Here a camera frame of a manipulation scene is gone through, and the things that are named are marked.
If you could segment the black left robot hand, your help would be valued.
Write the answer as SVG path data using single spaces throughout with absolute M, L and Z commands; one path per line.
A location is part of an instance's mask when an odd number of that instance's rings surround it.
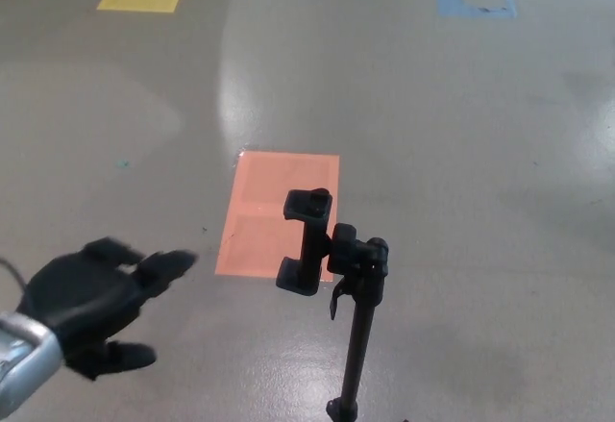
M 197 261 L 187 250 L 145 256 L 111 237 L 44 265 L 26 284 L 17 311 L 57 338 L 66 367 L 94 381 L 157 360 L 153 347 L 112 337 L 140 315 Z

